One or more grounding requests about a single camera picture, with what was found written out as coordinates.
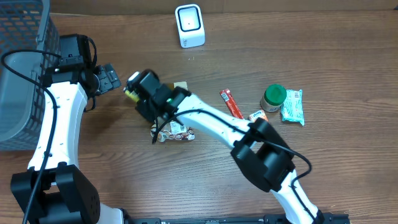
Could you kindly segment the yellow highlighter marker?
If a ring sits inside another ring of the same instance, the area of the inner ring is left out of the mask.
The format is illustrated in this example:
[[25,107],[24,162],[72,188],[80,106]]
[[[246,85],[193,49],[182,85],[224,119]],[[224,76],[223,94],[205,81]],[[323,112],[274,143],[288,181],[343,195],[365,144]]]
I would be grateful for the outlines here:
[[139,95],[135,91],[129,91],[127,88],[124,88],[123,91],[124,94],[135,103],[138,103],[140,101]]

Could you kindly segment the silver red crinkled wrapper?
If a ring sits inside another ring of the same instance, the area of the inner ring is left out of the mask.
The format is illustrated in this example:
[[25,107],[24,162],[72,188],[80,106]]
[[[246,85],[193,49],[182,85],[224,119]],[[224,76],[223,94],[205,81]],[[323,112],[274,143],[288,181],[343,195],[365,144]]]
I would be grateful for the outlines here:
[[195,139],[193,129],[180,125],[175,121],[166,124],[157,136],[158,142],[166,141],[192,141]]

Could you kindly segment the beige brown snack pouch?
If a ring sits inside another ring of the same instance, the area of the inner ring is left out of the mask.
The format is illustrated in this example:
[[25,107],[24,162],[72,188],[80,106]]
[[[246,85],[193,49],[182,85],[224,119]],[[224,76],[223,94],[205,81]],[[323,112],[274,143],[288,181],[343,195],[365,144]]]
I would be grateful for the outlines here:
[[176,88],[176,87],[180,87],[183,89],[188,90],[188,86],[187,86],[187,82],[186,81],[182,81],[182,82],[174,82],[174,83],[167,83],[166,84],[168,88],[170,88],[172,91]]

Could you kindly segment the red snack stick packet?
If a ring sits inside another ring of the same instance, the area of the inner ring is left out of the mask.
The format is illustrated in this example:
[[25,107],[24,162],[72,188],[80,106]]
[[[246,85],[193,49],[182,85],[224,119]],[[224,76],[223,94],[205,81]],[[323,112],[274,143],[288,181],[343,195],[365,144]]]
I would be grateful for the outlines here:
[[241,112],[241,110],[239,109],[239,107],[236,104],[236,101],[234,100],[231,91],[227,88],[224,90],[220,91],[220,95],[223,98],[227,108],[229,109],[230,113],[232,114],[232,116],[234,116],[235,118],[239,118],[239,119],[243,119],[244,116]]

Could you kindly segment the small orange snack packet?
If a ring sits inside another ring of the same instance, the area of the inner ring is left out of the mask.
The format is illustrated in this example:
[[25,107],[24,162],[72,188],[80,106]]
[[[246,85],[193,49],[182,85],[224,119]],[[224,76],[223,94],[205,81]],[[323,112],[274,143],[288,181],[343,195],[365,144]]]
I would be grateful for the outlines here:
[[264,110],[258,110],[248,116],[248,120],[250,120],[251,122],[255,122],[259,118],[267,122],[269,121]]

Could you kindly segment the green lid knorr cup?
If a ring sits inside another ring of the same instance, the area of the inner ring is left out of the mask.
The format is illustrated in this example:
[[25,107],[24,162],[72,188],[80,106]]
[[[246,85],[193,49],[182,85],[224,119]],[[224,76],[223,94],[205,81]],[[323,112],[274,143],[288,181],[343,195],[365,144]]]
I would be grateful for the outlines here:
[[283,105],[286,97],[287,90],[282,85],[272,84],[265,90],[260,105],[264,111],[276,112]]

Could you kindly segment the teal orange tissue pack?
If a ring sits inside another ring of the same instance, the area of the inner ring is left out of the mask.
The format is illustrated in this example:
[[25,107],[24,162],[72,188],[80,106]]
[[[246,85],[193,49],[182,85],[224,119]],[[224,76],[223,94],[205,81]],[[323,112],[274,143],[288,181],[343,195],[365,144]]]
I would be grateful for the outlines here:
[[280,109],[282,121],[305,125],[302,90],[286,90],[287,96]]

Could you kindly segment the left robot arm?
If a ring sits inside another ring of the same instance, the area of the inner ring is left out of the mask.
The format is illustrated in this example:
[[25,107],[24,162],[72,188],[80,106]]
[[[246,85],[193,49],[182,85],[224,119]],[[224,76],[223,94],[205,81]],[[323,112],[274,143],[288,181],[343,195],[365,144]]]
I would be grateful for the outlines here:
[[111,64],[97,65],[94,41],[80,34],[60,37],[55,65],[37,86],[45,93],[39,141],[25,172],[14,174],[11,191],[23,223],[124,223],[124,212],[100,201],[78,166],[78,140],[88,100],[121,82]]

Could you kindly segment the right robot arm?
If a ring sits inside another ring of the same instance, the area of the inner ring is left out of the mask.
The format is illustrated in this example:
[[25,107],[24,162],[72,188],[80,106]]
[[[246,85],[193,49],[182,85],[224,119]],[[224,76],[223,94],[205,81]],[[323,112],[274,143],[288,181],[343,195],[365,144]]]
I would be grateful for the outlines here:
[[155,123],[155,135],[172,121],[207,133],[230,148],[243,176],[278,200],[290,223],[323,223],[322,212],[308,199],[293,159],[309,160],[292,150],[264,119],[235,118],[202,101],[182,87],[161,83],[152,70],[133,73],[124,89],[137,103],[136,110]]

